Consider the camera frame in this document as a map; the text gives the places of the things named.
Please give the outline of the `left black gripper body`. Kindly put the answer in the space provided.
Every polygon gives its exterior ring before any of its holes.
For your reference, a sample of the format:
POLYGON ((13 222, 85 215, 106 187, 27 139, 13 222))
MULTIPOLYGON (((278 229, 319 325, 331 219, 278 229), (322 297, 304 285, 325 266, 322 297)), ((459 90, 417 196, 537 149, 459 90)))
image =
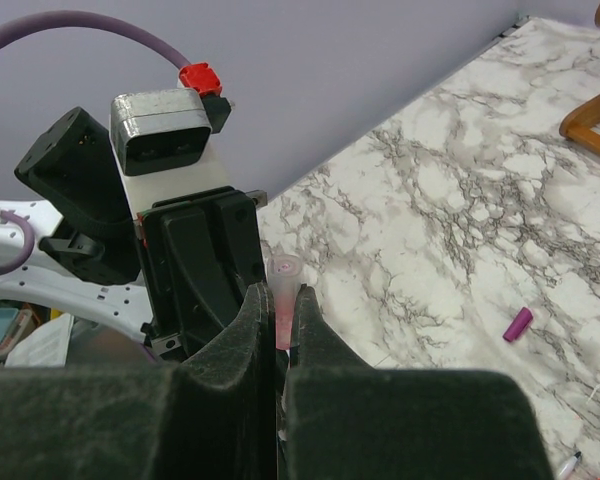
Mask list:
POLYGON ((136 220, 153 311, 151 350, 183 361, 234 320, 247 288, 264 281, 256 204, 230 186, 155 203, 136 220))

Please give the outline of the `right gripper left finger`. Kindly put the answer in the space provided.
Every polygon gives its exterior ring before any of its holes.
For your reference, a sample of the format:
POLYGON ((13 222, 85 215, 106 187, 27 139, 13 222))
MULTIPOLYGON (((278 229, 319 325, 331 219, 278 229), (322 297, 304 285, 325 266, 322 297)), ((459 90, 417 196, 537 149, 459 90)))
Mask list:
POLYGON ((0 479, 271 479, 273 301, 181 364, 0 368, 0 479))

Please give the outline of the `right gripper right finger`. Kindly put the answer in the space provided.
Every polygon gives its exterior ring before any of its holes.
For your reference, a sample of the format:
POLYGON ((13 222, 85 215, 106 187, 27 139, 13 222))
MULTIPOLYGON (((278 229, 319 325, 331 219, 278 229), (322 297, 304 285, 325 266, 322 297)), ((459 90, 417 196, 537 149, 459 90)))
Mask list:
POLYGON ((287 377, 292 479, 550 479, 530 402, 509 376, 374 369, 301 288, 287 377))

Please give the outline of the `translucent pink pen cap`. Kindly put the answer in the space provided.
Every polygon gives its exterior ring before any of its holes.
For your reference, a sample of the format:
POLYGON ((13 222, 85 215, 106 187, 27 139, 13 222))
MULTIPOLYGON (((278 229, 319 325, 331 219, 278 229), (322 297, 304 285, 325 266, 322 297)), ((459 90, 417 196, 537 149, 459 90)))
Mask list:
POLYGON ((294 255, 276 255, 267 266, 267 284, 275 308, 276 348, 289 350, 295 302, 302 284, 303 261, 294 255))

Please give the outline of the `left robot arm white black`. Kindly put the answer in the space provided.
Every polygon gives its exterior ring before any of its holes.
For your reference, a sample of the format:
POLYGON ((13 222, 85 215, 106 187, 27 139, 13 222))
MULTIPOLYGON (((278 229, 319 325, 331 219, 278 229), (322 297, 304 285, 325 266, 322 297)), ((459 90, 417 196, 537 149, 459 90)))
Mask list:
POLYGON ((104 324, 184 359, 237 316, 264 278, 256 201, 210 138, 231 111, 120 96, 108 125, 66 112, 15 168, 38 194, 0 203, 0 300, 104 324))

